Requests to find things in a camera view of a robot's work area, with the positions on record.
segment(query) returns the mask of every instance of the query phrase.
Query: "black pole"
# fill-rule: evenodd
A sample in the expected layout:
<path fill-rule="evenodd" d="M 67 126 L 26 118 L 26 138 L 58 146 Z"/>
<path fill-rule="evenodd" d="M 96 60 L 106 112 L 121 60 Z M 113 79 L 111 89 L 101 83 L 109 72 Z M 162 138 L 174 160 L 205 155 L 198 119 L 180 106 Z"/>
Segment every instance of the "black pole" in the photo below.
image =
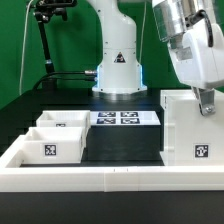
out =
<path fill-rule="evenodd" d="M 41 41 L 42 41 L 42 46 L 43 46 L 43 51 L 44 51 L 44 56 L 45 56 L 46 73 L 50 74 L 52 72 L 55 72 L 55 69 L 54 69 L 54 64 L 53 64 L 53 62 L 51 60 L 51 56 L 50 56 L 47 35 L 46 35 L 45 26 L 44 26 L 44 22 L 43 22 L 43 15 L 41 12 L 36 11 L 35 17 L 38 22 L 38 27 L 39 27 L 39 31 L 40 31 L 40 36 L 41 36 Z M 57 89 L 57 80 L 51 79 L 51 78 L 46 79 L 45 81 L 42 82 L 42 88 L 47 91 L 53 91 L 53 90 Z"/>

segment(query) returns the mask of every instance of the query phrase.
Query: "white bin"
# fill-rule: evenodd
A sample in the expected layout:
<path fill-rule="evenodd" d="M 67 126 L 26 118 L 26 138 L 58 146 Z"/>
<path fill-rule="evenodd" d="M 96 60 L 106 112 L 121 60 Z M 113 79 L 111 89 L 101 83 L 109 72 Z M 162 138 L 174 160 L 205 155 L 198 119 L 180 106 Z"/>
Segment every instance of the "white bin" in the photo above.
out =
<path fill-rule="evenodd" d="M 90 111 L 43 111 L 36 125 L 37 127 L 83 127 L 87 135 L 91 126 Z"/>
<path fill-rule="evenodd" d="M 82 127 L 30 128 L 21 151 L 25 164 L 80 163 L 86 136 Z"/>

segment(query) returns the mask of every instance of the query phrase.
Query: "white box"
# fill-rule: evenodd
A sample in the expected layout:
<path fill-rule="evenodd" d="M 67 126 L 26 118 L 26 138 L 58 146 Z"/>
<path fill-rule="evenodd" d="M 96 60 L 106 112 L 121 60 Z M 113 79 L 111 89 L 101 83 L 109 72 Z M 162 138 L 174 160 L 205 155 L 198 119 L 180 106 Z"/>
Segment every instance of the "white box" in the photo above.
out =
<path fill-rule="evenodd" d="M 86 146 L 82 127 L 30 128 L 21 151 L 24 164 L 80 163 Z"/>
<path fill-rule="evenodd" d="M 162 90 L 166 166 L 224 165 L 224 94 L 215 91 L 216 113 L 202 116 L 191 90 Z"/>
<path fill-rule="evenodd" d="M 43 111 L 37 127 L 84 127 L 87 135 L 90 124 L 89 110 Z"/>

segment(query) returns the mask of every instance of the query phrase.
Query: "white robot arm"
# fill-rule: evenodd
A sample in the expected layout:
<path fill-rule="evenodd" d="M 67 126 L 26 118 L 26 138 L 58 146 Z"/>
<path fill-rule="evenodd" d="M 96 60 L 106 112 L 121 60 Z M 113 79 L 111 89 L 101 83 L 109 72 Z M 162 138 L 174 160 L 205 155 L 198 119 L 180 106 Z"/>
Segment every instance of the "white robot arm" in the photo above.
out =
<path fill-rule="evenodd" d="M 224 38 L 212 0 L 153 0 L 160 39 L 179 81 L 192 87 L 201 113 L 215 113 L 213 88 L 224 85 Z"/>
<path fill-rule="evenodd" d="M 94 95 L 117 100 L 144 93 L 147 87 L 136 60 L 135 22 L 119 11 L 117 0 L 87 1 L 99 16 L 103 35 L 103 60 Z"/>

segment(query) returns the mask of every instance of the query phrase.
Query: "cable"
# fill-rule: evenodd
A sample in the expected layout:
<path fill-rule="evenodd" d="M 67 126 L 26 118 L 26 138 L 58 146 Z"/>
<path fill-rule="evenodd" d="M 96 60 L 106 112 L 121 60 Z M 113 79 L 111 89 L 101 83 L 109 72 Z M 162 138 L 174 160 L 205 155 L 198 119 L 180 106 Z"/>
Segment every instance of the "cable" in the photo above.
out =
<path fill-rule="evenodd" d="M 29 16 L 30 7 L 31 7 L 31 4 L 32 4 L 33 1 L 34 0 L 30 0 L 29 4 L 27 5 L 27 10 L 26 10 L 24 36 L 23 36 L 22 62 L 21 62 L 20 81 L 19 81 L 19 95 L 22 95 L 22 84 L 23 84 L 23 74 L 24 74 L 24 62 L 25 62 L 28 16 Z"/>
<path fill-rule="evenodd" d="M 33 90 L 37 90 L 38 86 L 48 79 L 55 79 L 55 80 L 66 80 L 66 81 L 89 81 L 89 82 L 95 82 L 95 77 L 89 77 L 89 78 L 75 78 L 75 79 L 69 79 L 69 78 L 61 78 L 61 77 L 45 77 L 40 79 L 34 86 Z"/>
<path fill-rule="evenodd" d="M 199 10 L 195 15 L 190 17 L 190 22 L 194 25 L 202 19 L 205 19 L 205 23 L 207 26 L 208 47 L 213 47 L 214 46 L 214 37 L 213 37 L 212 25 L 211 25 L 209 16 L 206 13 L 206 11 L 203 9 Z"/>
<path fill-rule="evenodd" d="M 48 73 L 46 75 L 44 75 L 33 87 L 33 89 L 37 89 L 37 87 L 40 85 L 41 82 L 43 82 L 44 80 L 47 80 L 47 79 L 50 79 L 52 78 L 53 76 L 55 75 L 86 75 L 87 77 L 90 77 L 90 78 L 96 78 L 96 74 L 97 74 L 97 71 L 92 71 L 92 70 L 87 70 L 87 71 L 63 71 L 63 72 L 51 72 L 51 73 Z"/>
<path fill-rule="evenodd" d="M 145 1 L 145 4 L 144 4 L 144 16 L 143 16 L 143 22 L 142 22 L 142 35 L 141 35 L 141 44 L 140 44 L 139 64 L 141 64 L 141 62 L 142 62 L 142 47 L 143 47 L 143 42 L 144 42 L 146 14 L 147 14 L 147 1 Z"/>

